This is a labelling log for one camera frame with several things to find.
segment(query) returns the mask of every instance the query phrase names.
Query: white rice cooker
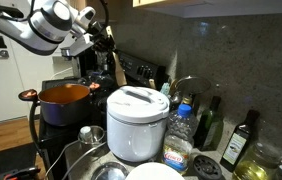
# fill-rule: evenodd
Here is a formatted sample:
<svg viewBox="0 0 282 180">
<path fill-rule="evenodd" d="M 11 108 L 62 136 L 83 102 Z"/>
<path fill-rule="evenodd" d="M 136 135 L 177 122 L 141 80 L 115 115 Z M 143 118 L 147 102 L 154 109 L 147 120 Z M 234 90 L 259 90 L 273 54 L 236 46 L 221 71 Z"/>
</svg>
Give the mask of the white rice cooker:
<svg viewBox="0 0 282 180">
<path fill-rule="evenodd" d="M 144 87 L 123 86 L 107 99 L 107 141 L 120 159 L 141 162 L 159 150 L 169 115 L 169 99 Z"/>
</svg>

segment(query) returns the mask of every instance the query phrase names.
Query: wooden floor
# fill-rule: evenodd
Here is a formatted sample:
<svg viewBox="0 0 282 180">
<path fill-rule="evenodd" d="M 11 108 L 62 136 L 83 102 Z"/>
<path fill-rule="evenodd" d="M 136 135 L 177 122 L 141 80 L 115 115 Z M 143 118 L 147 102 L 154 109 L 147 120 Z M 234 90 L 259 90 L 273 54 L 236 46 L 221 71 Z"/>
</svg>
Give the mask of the wooden floor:
<svg viewBox="0 0 282 180">
<path fill-rule="evenodd" d="M 20 118 L 0 122 L 0 151 L 17 147 L 32 142 L 28 119 Z M 36 157 L 36 165 L 41 169 L 39 179 L 44 179 L 44 164 L 39 155 Z"/>
</svg>

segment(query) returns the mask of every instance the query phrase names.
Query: plastic water bottle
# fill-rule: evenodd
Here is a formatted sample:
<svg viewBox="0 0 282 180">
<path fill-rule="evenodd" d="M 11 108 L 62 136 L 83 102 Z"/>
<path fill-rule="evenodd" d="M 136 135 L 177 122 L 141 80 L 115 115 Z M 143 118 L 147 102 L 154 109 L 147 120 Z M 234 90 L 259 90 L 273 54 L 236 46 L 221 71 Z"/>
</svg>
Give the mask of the plastic water bottle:
<svg viewBox="0 0 282 180">
<path fill-rule="evenodd" d="M 181 104 L 178 110 L 172 111 L 164 138 L 162 162 L 180 174 L 185 174 L 188 169 L 192 137 L 198 127 L 198 120 L 191 112 L 191 106 L 187 104 Z"/>
</svg>

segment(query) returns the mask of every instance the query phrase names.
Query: granite backsplash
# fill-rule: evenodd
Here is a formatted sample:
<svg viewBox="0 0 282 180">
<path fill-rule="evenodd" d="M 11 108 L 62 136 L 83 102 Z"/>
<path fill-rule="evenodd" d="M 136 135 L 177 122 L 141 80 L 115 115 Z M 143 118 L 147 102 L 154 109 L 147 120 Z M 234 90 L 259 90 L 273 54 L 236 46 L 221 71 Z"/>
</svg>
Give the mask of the granite backsplash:
<svg viewBox="0 0 282 180">
<path fill-rule="evenodd" d="M 260 111 L 259 138 L 282 152 L 282 14 L 183 19 L 120 1 L 111 23 L 118 49 L 167 67 L 172 78 L 193 74 L 212 88 L 200 111 L 222 97 L 223 153 L 234 126 Z"/>
</svg>

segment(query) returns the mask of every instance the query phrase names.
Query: rice cooker lid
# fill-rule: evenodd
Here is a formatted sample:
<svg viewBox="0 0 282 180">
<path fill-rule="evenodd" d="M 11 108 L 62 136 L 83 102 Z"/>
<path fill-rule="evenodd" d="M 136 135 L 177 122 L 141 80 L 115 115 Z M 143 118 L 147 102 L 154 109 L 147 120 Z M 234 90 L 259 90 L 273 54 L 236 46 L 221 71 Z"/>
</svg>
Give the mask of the rice cooker lid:
<svg viewBox="0 0 282 180">
<path fill-rule="evenodd" d="M 169 103 L 154 89 L 123 86 L 108 97 L 107 113 L 124 122 L 150 123 L 168 116 Z"/>
</svg>

